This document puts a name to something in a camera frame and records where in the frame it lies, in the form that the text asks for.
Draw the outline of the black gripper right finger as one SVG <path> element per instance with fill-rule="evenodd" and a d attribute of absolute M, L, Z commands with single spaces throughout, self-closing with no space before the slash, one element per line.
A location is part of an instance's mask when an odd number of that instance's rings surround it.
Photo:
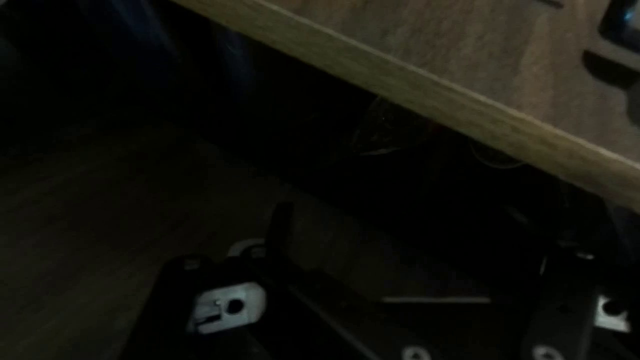
<path fill-rule="evenodd" d="M 517 360 L 587 360 L 598 305 L 587 267 L 599 225 L 577 211 L 505 214 L 520 229 L 505 268 L 517 314 Z"/>

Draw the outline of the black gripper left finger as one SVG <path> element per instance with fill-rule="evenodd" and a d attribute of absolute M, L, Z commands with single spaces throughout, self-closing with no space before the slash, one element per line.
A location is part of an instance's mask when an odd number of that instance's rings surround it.
<path fill-rule="evenodd" d="M 324 273 L 298 268 L 284 243 L 293 207 L 274 209 L 265 233 L 268 337 L 284 360 L 386 360 L 388 334 L 376 306 Z"/>

